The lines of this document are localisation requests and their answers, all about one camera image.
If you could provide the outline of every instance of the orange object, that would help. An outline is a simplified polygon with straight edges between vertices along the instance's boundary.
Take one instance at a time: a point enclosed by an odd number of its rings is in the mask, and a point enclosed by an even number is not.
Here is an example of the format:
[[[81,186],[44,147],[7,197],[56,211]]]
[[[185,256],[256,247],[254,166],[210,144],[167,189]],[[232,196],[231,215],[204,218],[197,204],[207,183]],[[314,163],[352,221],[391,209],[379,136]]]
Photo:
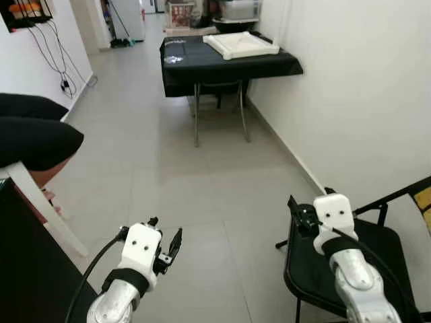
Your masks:
[[[11,5],[9,6],[10,12],[21,12],[22,11],[40,11],[40,5],[38,3],[23,3],[20,5]]]

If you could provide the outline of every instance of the black pants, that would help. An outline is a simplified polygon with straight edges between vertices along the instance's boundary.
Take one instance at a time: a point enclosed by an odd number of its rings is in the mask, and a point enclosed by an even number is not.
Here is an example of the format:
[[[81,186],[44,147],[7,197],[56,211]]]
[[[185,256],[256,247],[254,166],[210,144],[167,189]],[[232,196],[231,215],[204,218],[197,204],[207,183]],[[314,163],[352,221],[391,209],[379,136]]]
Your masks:
[[[21,161],[43,171],[71,157],[84,135],[60,122],[66,113],[40,96],[0,94],[0,168]]]

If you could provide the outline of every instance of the tiled floor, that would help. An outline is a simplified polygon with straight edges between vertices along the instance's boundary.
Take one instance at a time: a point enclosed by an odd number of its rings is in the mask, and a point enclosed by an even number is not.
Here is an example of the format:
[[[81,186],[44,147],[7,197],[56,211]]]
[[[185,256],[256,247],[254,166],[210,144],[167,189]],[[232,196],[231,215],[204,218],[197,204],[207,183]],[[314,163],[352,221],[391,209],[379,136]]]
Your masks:
[[[147,17],[145,43],[92,57],[99,83],[69,118],[86,140],[50,186],[90,249],[88,258],[69,253],[83,271],[120,225],[156,215],[164,244],[178,226],[184,244],[134,322],[293,322],[285,254],[274,243],[288,231],[286,197],[311,201],[316,192],[250,113],[251,143],[227,108],[203,113],[201,147],[193,147],[186,98],[164,97],[162,20]],[[120,252],[96,267],[95,290]],[[307,305],[303,315],[303,322],[331,317]]]

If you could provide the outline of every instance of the baseboard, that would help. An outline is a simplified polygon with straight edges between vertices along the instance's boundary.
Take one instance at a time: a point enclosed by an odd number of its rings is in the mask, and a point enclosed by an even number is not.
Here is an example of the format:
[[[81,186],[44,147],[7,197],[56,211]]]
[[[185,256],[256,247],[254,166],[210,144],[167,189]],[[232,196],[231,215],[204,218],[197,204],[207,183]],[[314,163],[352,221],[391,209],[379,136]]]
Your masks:
[[[271,127],[271,125],[266,121],[257,107],[251,102],[251,100],[246,98],[246,105],[250,108],[255,115],[257,116],[259,122],[266,128],[275,139],[275,142],[280,146],[280,148],[287,154],[291,159],[293,159],[298,168],[301,170],[302,175],[306,179],[306,181],[316,190],[317,194],[325,193],[324,186],[317,180],[316,176],[312,174],[312,172],[308,169],[305,163],[300,159],[300,157],[279,137],[279,135],[275,132],[275,130]]]
[[[88,84],[88,82],[91,80],[91,78],[93,77],[94,73],[92,72],[90,74],[90,76],[87,78],[86,80],[86,84]],[[82,98],[82,96],[84,95],[84,93],[87,92],[88,90],[88,86],[86,86],[86,84],[83,85],[83,87],[81,87],[81,89],[79,90],[79,93],[74,97],[72,104],[70,105],[69,111],[68,113],[61,119],[61,122],[66,122],[67,119],[70,117],[71,112],[73,111],[73,108],[75,108],[76,104],[79,102],[79,100]]]

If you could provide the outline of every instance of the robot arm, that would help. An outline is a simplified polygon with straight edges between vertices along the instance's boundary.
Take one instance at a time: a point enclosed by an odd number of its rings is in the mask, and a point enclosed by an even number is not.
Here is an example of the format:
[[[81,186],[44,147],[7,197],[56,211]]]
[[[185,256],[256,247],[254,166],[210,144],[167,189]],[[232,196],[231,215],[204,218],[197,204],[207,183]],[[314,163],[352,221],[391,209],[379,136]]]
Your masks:
[[[298,206],[291,197],[289,208],[300,232],[314,236],[314,248],[329,259],[335,275],[335,289],[347,308],[349,322],[401,323],[383,291],[380,273],[364,258],[357,245],[340,237],[333,228],[358,240],[347,197],[329,194],[314,200],[313,206]]]
[[[153,218],[147,224],[137,223],[129,228],[121,261],[91,305],[87,323],[130,323],[140,299],[155,288],[157,275],[166,273],[179,251],[182,229],[171,242],[169,253],[163,254],[162,233],[154,227],[157,221]]]

